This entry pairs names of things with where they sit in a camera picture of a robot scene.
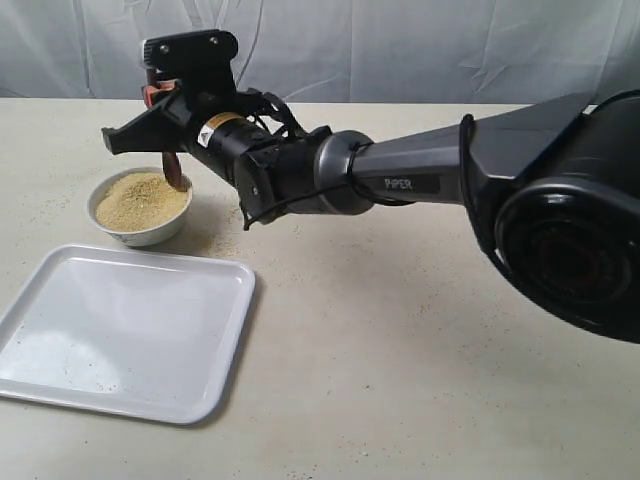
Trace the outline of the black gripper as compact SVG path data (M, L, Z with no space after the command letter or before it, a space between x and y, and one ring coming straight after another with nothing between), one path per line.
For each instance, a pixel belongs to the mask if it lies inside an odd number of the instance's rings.
M120 127L101 130L113 155L188 153L215 173L235 173L242 163L271 169L280 135L264 119L280 119L280 99L256 89L211 93L181 81L142 88L145 110Z

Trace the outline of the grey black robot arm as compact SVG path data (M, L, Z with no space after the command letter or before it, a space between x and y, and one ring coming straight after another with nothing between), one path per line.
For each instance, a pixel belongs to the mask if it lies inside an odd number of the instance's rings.
M599 336L639 340L639 94L570 94L376 142L307 131L278 97L184 85L102 132L112 154L185 152L232 186L243 224L462 206L480 250L519 293Z

